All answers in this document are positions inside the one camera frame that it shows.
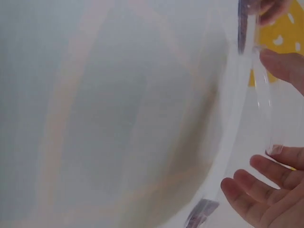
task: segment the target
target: finger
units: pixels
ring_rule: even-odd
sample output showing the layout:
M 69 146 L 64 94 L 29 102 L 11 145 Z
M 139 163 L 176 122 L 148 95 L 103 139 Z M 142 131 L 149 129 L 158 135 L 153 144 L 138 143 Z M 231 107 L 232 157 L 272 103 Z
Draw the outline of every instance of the finger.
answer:
M 250 165 L 286 190 L 294 189 L 303 179 L 301 171 L 293 171 L 261 155 L 254 155 L 250 159 Z
M 263 183 L 247 171 L 236 171 L 233 179 L 255 200 L 266 203 L 269 206 L 276 203 L 274 199 L 277 199 L 276 195 L 278 194 L 279 190 Z
M 274 153 L 268 155 L 279 163 L 291 166 L 297 170 L 304 170 L 304 148 L 303 147 L 275 147 L 276 150 L 281 150 L 279 154 Z
M 258 227 L 269 206 L 247 195 L 231 178 L 225 178 L 221 188 L 232 208 L 250 225 Z
M 263 0 L 260 4 L 260 12 L 266 12 L 274 5 L 274 0 Z
M 304 95 L 304 56 L 297 53 L 278 54 L 264 49 L 260 59 L 273 76 L 291 83 Z
M 280 16 L 282 16 L 284 13 L 287 12 L 289 8 L 289 1 L 288 3 L 283 0 L 278 0 L 273 4 L 269 10 L 267 10 L 266 13 L 264 13 L 260 17 L 260 25 L 265 26 L 276 19 L 278 19 Z

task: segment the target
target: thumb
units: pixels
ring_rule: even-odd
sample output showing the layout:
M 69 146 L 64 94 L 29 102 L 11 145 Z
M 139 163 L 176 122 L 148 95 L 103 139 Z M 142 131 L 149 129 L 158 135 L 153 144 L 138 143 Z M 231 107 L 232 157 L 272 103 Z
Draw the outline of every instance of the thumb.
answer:
M 291 83 L 304 95 L 304 56 L 297 53 L 278 54 L 264 49 L 260 59 L 274 77 Z

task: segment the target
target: yellow fabric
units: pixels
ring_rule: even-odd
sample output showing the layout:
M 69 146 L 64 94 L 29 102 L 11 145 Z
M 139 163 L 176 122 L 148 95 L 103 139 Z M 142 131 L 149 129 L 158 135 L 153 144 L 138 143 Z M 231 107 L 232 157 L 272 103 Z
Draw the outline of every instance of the yellow fabric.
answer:
M 304 55 L 304 11 L 296 0 L 293 1 L 288 14 L 274 24 L 261 28 L 260 44 L 278 53 L 298 52 Z M 268 78 L 271 83 L 277 80 L 270 73 Z M 253 70 L 249 86 L 255 86 Z

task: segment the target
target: white polka dot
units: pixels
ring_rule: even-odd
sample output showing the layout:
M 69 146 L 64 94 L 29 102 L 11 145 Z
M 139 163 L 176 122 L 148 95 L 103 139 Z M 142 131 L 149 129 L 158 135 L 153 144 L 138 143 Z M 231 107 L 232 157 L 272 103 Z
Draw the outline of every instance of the white polka dot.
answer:
M 294 24 L 295 19 L 294 19 L 294 17 L 291 15 L 291 13 L 288 13 L 288 17 L 289 17 L 289 19 L 290 19 L 291 23 L 293 23 L 293 24 Z
M 283 37 L 281 35 L 279 35 L 277 37 L 277 39 L 274 39 L 274 44 L 275 45 L 281 45 L 281 44 L 283 44 Z
M 295 43 L 295 50 L 300 51 L 301 50 L 301 44 L 299 42 Z

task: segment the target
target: hand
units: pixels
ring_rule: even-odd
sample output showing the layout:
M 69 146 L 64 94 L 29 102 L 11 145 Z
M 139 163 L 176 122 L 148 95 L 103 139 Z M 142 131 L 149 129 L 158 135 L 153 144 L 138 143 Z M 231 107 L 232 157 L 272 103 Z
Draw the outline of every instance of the hand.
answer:
M 304 57 L 277 54 L 263 50 L 260 59 L 272 75 L 290 82 L 304 95 Z M 255 155 L 250 165 L 277 184 L 275 189 L 259 181 L 245 170 L 225 178 L 221 188 L 232 208 L 255 228 L 304 227 L 304 148 L 283 147 L 270 157 L 293 171 L 261 155 Z
M 247 0 L 249 2 L 249 13 L 256 14 L 262 13 L 260 24 L 267 25 L 280 16 L 285 14 L 292 0 Z

